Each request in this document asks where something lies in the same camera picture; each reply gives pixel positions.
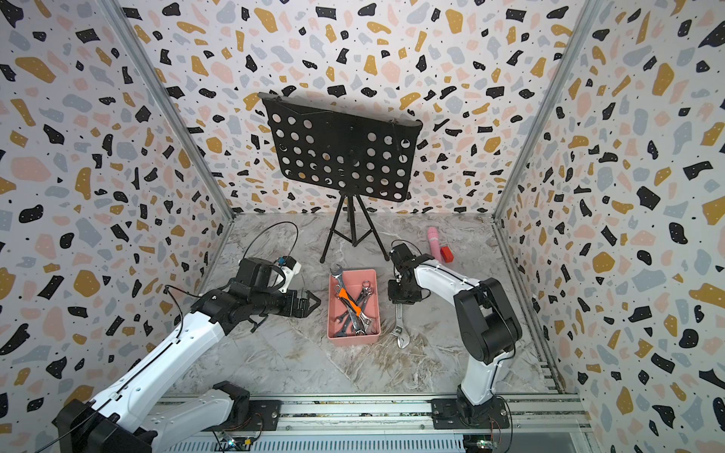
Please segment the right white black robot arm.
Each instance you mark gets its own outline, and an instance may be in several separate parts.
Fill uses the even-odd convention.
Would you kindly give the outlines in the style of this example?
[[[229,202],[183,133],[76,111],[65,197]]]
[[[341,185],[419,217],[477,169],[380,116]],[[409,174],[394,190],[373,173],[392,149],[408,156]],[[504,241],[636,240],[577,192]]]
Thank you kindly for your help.
[[[468,353],[455,398],[432,400],[434,428],[511,428],[511,410],[495,384],[502,364],[515,356],[522,330],[500,282],[463,276],[433,256],[411,254],[407,247],[392,252],[391,260],[396,270],[388,283],[391,302],[413,305],[424,299],[424,292],[445,299],[455,309]]]

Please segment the pink plastic storage box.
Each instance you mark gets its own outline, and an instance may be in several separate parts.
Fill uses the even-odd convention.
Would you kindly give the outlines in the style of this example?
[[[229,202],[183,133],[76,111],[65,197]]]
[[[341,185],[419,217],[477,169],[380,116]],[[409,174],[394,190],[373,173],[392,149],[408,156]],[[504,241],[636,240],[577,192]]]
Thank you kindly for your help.
[[[377,273],[330,268],[328,339],[336,347],[372,345],[381,334]]]

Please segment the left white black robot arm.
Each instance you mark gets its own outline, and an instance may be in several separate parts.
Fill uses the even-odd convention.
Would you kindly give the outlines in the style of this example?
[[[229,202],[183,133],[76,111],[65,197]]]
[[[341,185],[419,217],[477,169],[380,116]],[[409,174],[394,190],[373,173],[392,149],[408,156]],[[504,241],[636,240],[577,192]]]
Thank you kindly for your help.
[[[235,277],[202,294],[174,331],[126,375],[88,402],[68,403],[53,424],[62,452],[164,452],[203,430],[247,428],[255,416],[249,391],[229,381],[163,413],[153,409],[205,352],[249,322],[258,330],[277,315],[306,318],[321,300],[290,289],[301,270],[290,256],[244,258]]]

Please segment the large silver adjustable wrench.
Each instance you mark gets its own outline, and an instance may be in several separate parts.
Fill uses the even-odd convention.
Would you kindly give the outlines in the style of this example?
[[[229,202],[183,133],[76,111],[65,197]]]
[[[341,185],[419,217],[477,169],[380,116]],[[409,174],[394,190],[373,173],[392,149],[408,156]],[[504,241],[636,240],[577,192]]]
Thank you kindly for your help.
[[[404,326],[403,305],[395,304],[396,324],[393,335],[396,338],[398,348],[405,349],[410,344],[410,335]]]

